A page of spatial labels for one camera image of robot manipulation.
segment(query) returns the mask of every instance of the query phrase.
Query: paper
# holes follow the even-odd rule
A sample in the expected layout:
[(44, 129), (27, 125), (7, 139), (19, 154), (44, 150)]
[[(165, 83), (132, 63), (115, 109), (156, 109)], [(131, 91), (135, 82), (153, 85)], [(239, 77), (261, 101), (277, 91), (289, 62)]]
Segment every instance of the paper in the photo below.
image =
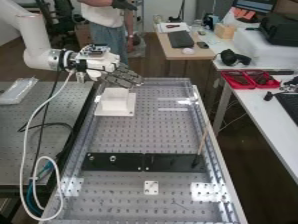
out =
[(187, 23), (160, 23), (159, 25), (160, 25), (159, 31), (161, 33), (171, 33), (171, 32), (177, 32), (184, 30), (191, 32), (191, 29)]

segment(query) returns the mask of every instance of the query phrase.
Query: computer monitor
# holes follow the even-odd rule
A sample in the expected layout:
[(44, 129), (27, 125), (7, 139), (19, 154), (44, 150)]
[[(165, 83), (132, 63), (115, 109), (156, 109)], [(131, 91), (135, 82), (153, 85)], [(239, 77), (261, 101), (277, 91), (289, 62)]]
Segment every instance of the computer monitor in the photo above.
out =
[(273, 11), (277, 0), (235, 0), (233, 6), (243, 9), (249, 9), (261, 14), (268, 14)]

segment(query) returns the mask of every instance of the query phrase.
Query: jeans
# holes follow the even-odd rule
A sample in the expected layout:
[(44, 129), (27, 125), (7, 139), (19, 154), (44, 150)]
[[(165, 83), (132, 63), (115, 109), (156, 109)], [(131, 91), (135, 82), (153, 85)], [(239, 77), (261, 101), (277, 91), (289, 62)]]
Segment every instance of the jeans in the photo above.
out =
[(111, 53), (120, 55), (121, 62), (128, 65), (124, 26), (111, 28), (91, 22), (91, 37), (95, 44), (107, 44), (111, 47)]

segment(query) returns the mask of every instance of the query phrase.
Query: white shirt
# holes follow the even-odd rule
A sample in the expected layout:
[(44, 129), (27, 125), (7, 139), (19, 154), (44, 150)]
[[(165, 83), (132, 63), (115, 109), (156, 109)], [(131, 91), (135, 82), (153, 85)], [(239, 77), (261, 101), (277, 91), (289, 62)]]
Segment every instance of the white shirt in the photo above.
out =
[(121, 27), (124, 25), (124, 10), (115, 9), (112, 6), (92, 7), (82, 4), (82, 15), (91, 22), (107, 27)]

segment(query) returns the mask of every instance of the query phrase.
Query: wall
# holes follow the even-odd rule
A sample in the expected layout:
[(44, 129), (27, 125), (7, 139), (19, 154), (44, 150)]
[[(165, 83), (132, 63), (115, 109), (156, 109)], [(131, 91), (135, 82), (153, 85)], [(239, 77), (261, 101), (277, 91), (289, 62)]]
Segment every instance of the wall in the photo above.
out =
[(0, 46), (20, 36), (19, 31), (0, 19)]
[(235, 0), (197, 0), (197, 18), (203, 18), (205, 13), (212, 13), (216, 1), (215, 14), (223, 19), (232, 7)]
[[(144, 0), (145, 1), (145, 31), (153, 32), (153, 15), (177, 17), (183, 0)], [(196, 0), (185, 1), (185, 22), (192, 25), (196, 17)]]

